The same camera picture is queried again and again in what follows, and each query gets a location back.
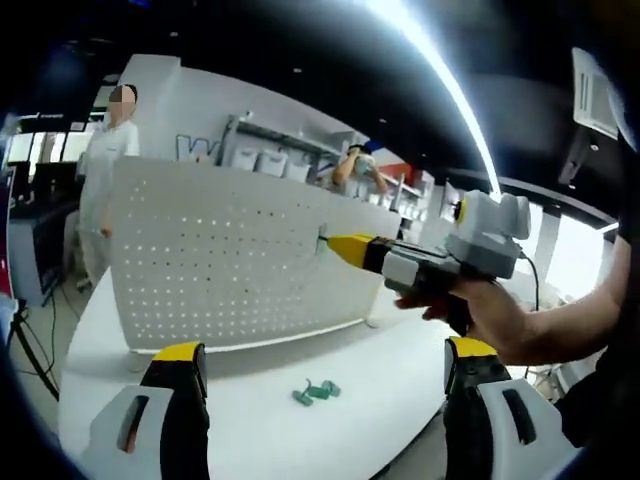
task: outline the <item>white coat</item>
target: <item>white coat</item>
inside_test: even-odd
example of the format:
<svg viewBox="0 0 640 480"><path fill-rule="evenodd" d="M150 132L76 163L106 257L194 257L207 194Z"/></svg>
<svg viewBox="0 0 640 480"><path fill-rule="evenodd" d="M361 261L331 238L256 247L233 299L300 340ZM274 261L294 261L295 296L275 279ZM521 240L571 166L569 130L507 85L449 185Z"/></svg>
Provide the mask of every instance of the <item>white coat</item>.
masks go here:
<svg viewBox="0 0 640 480"><path fill-rule="evenodd" d="M129 120L102 124L93 134L79 171L85 175L78 233L89 280L95 286L109 267L110 240L101 233L113 191L113 167L124 155L140 155L138 128Z"/></svg>

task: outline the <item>white box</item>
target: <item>white box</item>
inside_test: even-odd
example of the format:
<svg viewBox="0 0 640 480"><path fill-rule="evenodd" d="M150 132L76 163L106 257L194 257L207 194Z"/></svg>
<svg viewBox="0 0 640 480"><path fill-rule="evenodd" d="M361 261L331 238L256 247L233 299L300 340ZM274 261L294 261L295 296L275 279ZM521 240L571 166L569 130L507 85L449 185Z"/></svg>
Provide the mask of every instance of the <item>white box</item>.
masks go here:
<svg viewBox="0 0 640 480"><path fill-rule="evenodd" d="M256 166L259 150L257 148L238 147L233 152L230 167L252 172Z"/></svg>
<svg viewBox="0 0 640 480"><path fill-rule="evenodd" d="M284 166L287 163L287 156L285 152L263 150L258 154L256 172L281 177L284 173Z"/></svg>
<svg viewBox="0 0 640 480"><path fill-rule="evenodd" d="M293 180L295 182L304 183L307 181L307 175L309 173L310 165L304 160L294 161L290 158L287 159L287 163L284 167L284 178Z"/></svg>

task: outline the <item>green plastic piece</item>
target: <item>green plastic piece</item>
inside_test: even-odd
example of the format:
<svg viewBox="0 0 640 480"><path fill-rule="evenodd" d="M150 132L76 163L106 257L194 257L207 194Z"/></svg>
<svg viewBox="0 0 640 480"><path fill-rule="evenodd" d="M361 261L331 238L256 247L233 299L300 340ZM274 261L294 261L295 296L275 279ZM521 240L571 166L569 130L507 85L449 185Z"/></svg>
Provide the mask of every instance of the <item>green plastic piece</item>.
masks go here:
<svg viewBox="0 0 640 480"><path fill-rule="evenodd" d="M320 398L321 400L326 400L327 398L329 398L329 395L331 395L331 393L329 392L329 390L325 388L309 387L307 389L307 395L313 398Z"/></svg>
<svg viewBox="0 0 640 480"><path fill-rule="evenodd" d="M291 396L295 399L296 402L301 403L305 407L310 407L313 405L313 400L307 397L304 393L294 390Z"/></svg>
<svg viewBox="0 0 640 480"><path fill-rule="evenodd" d="M322 388L329 392L332 397L339 397L342 390L331 380L325 380L322 382Z"/></svg>

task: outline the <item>blue lettering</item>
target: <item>blue lettering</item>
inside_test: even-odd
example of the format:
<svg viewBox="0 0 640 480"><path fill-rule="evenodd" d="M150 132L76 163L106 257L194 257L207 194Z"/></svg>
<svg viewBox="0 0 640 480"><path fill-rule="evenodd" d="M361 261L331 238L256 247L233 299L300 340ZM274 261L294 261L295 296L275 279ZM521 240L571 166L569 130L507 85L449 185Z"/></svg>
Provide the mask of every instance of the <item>blue lettering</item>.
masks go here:
<svg viewBox="0 0 640 480"><path fill-rule="evenodd" d="M213 152L220 142L209 142L206 138L191 140L190 135L176 136L176 160L194 160L199 155L214 158Z"/></svg>

